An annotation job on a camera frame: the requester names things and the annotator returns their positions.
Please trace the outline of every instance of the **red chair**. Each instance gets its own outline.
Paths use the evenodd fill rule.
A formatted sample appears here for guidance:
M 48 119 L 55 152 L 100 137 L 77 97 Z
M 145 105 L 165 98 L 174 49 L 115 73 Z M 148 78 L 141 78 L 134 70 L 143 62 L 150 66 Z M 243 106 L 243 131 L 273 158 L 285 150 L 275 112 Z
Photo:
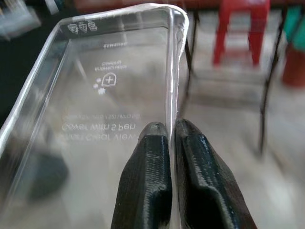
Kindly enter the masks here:
M 249 51 L 254 65 L 258 65 L 264 38 L 270 0 L 223 0 L 219 11 L 219 27 L 214 48 L 214 65 L 219 64 L 225 52 L 224 40 L 230 23 L 230 16 L 235 12 L 249 12 L 251 28 L 248 32 Z

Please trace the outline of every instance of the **floor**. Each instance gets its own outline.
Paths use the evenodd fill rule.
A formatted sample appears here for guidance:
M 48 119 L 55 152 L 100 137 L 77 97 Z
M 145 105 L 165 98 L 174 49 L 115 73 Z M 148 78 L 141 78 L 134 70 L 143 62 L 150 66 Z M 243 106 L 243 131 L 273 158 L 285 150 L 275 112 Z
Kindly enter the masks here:
M 248 57 L 239 60 L 225 57 L 215 69 L 211 62 L 217 15 L 213 12 L 200 15 L 195 75 L 184 117 L 199 127 L 230 167 L 259 229 L 302 229 L 305 228 L 305 145 L 302 141 L 305 90 L 293 90 L 281 84 L 284 60 L 276 69 L 272 86 L 265 154 L 261 159 L 255 156 L 262 82 L 268 74 L 279 16 L 276 11 L 269 16 L 261 66 L 253 68 Z M 248 22 L 244 15 L 235 20 L 235 24 Z M 241 35 L 231 36 L 226 42 L 231 47 L 247 46 L 246 36 Z M 183 57 L 180 101 L 186 71 Z

